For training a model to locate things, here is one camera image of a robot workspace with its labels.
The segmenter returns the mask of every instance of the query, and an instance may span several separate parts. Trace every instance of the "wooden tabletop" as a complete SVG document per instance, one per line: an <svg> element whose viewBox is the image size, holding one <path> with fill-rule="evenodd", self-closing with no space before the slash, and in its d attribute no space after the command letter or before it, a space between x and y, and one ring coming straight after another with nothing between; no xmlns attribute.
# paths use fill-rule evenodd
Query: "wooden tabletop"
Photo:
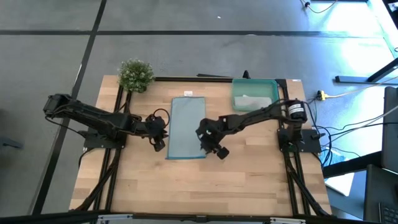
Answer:
<svg viewBox="0 0 398 224"><path fill-rule="evenodd" d="M287 86L289 98L304 100L300 80L287 80ZM157 108L170 111L172 98L183 96L184 91L205 97L207 118L236 113L231 105L231 83L205 82L154 82L145 93L133 93L131 113L146 118ZM117 92L117 77L104 76L96 106L113 111ZM155 152L148 139L129 136L121 154L111 210L290 216L285 164L277 143L278 127L277 121L266 121L226 136L220 144L230 154L224 160L215 154L206 159L166 160L167 147ZM310 122L304 127L310 128ZM103 156L104 150L97 149L83 158L70 208L79 206L97 184ZM301 153L301 160L306 186L323 209L331 212L319 161L307 153ZM100 208L105 205L107 191L106 186ZM297 186L295 192L302 213Z"/></svg>

